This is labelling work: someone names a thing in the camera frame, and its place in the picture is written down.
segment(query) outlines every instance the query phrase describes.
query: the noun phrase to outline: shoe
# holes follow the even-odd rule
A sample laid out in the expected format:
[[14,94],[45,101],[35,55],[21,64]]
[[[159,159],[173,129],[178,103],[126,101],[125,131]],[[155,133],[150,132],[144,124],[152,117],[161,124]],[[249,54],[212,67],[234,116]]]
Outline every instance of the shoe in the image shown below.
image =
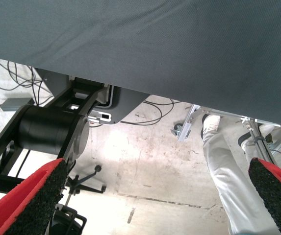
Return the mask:
[[[274,130],[273,125],[268,124],[261,124],[258,123],[258,128],[260,130],[261,136],[264,137],[267,141],[267,143],[272,143],[272,135],[270,134]],[[244,135],[242,135],[240,138],[238,138],[238,145],[245,151],[245,145],[246,142],[250,139],[251,134],[248,132]]]
[[219,115],[204,115],[202,122],[203,122],[203,129],[201,130],[201,138],[204,138],[204,134],[212,131],[217,131],[219,127],[221,117]]

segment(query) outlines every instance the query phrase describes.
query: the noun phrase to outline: floor stain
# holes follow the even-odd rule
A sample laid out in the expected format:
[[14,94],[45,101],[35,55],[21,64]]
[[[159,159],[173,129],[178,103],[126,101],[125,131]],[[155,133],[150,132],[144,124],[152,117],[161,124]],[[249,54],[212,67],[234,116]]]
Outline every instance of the floor stain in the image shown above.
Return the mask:
[[188,204],[188,203],[164,201],[164,200],[159,200],[159,199],[155,199],[155,198],[142,197],[142,196],[134,196],[134,195],[128,195],[128,194],[121,194],[121,193],[119,193],[118,195],[119,196],[124,196],[124,197],[130,197],[130,198],[137,198],[137,199],[143,199],[143,200],[167,203],[167,204],[174,204],[174,205],[179,205],[179,206],[189,206],[189,207],[198,208],[198,209],[204,209],[204,210],[210,210],[211,208],[214,207],[214,206],[212,206],[212,207],[202,207],[202,206]]
[[136,209],[136,208],[131,209],[131,212],[130,212],[130,214],[129,214],[128,221],[127,221],[128,224],[131,223],[131,219],[132,219],[132,217],[133,217],[133,215],[134,215],[134,213],[135,213],[135,209]]

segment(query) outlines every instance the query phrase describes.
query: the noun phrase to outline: person's leg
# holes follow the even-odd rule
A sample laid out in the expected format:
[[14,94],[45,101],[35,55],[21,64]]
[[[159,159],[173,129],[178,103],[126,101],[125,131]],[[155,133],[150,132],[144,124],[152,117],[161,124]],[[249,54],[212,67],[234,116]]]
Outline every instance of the person's leg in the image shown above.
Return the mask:
[[204,156],[230,220],[230,233],[280,234],[256,189],[236,164],[223,135],[217,132],[219,121],[213,115],[204,120]]

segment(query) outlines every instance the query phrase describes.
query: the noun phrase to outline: black cylinder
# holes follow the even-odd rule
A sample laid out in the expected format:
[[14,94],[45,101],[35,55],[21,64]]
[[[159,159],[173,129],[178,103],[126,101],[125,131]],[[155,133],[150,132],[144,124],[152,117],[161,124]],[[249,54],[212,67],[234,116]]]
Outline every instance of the black cylinder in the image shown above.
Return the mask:
[[76,115],[31,106],[19,125],[18,144],[22,148],[58,154]]

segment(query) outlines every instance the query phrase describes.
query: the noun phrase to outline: gray fabric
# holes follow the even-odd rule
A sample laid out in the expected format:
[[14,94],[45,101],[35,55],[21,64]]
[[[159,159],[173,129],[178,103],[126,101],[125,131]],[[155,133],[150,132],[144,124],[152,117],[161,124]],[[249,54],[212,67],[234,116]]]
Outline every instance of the gray fabric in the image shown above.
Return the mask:
[[281,0],[0,0],[0,58],[281,123]]

